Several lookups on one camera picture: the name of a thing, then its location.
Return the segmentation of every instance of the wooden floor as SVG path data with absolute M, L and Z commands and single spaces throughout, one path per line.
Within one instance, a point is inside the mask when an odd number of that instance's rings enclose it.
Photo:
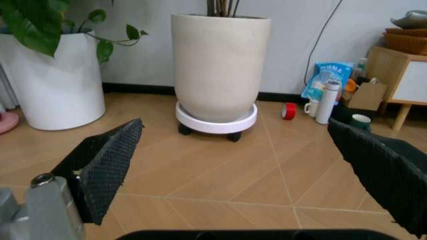
M 25 120 L 0 135 L 0 185 L 19 201 L 30 180 L 50 171 L 83 138 L 133 118 L 145 125 L 102 226 L 88 239 L 115 239 L 154 229 L 371 229 L 414 239 L 365 191 L 323 125 L 298 112 L 280 119 L 277 102 L 257 103 L 256 124 L 239 142 L 224 136 L 180 135 L 176 98 L 109 93 L 99 120 L 71 130 L 40 131 Z M 400 132 L 376 118 L 373 132 L 427 152 L 427 123 L 409 117 Z

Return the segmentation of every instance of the wicker basket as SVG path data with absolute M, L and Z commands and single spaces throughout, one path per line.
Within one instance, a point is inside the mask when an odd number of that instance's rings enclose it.
M 407 54 L 427 56 L 427 37 L 406 36 L 384 33 L 389 49 Z
M 386 28 L 385 31 L 388 34 L 427 38 L 427 28 L 420 28 L 420 29 Z

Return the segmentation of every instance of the metal bolt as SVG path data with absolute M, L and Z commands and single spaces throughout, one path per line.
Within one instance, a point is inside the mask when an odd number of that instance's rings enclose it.
M 31 188 L 34 189 L 40 187 L 41 185 L 48 184 L 54 180 L 55 176 L 52 173 L 42 173 L 31 180 Z

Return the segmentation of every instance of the potted plant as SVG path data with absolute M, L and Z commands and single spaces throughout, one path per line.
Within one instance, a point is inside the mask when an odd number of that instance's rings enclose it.
M 114 45 L 132 46 L 145 31 L 126 25 L 127 39 L 98 37 L 85 24 L 106 19 L 92 11 L 79 27 L 64 18 L 69 0 L 0 0 L 0 64 L 30 126 L 63 130 L 105 112 L 99 64 Z
M 236 15 L 239 0 L 207 0 L 207 15 L 173 14 L 175 92 L 194 117 L 233 121 L 257 98 L 268 18 Z

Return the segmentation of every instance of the wooden cabinet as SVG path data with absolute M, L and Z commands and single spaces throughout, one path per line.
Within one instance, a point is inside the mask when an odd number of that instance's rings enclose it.
M 427 56 L 375 46 L 369 51 L 366 76 L 387 85 L 382 113 L 388 103 L 402 104 L 393 126 L 395 131 L 402 127 L 412 105 L 427 105 Z

